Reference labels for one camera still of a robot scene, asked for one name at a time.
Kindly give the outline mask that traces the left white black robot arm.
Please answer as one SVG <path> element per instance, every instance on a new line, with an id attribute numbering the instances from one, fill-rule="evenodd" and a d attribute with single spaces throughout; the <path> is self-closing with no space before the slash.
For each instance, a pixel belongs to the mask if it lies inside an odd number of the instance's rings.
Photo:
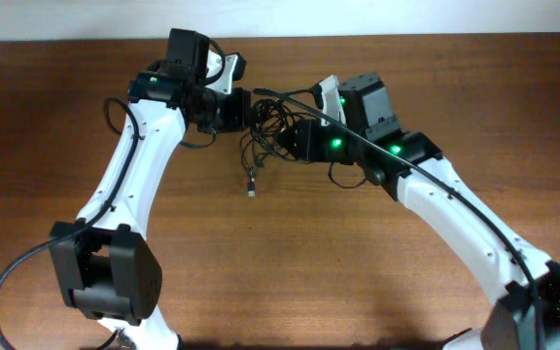
<path id="1" fill-rule="evenodd" d="M 147 227 L 162 175 L 190 124 L 212 137 L 242 131 L 249 90 L 235 87 L 247 61 L 209 37 L 172 29 L 166 57 L 130 81 L 120 140 L 88 203 L 50 237 L 63 301 L 129 349 L 180 349 L 158 300 L 162 269 Z"/>

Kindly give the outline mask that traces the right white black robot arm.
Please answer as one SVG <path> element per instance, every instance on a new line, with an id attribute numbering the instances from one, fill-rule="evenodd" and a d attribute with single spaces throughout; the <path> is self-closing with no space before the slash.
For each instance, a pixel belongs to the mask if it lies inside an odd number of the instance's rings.
<path id="1" fill-rule="evenodd" d="M 483 328 L 440 348 L 560 349 L 560 262 L 485 205 L 425 134 L 402 130 L 377 74 L 330 76 L 313 95 L 314 120 L 280 131 L 279 145 L 297 160 L 359 165 L 441 237 L 492 304 Z"/>

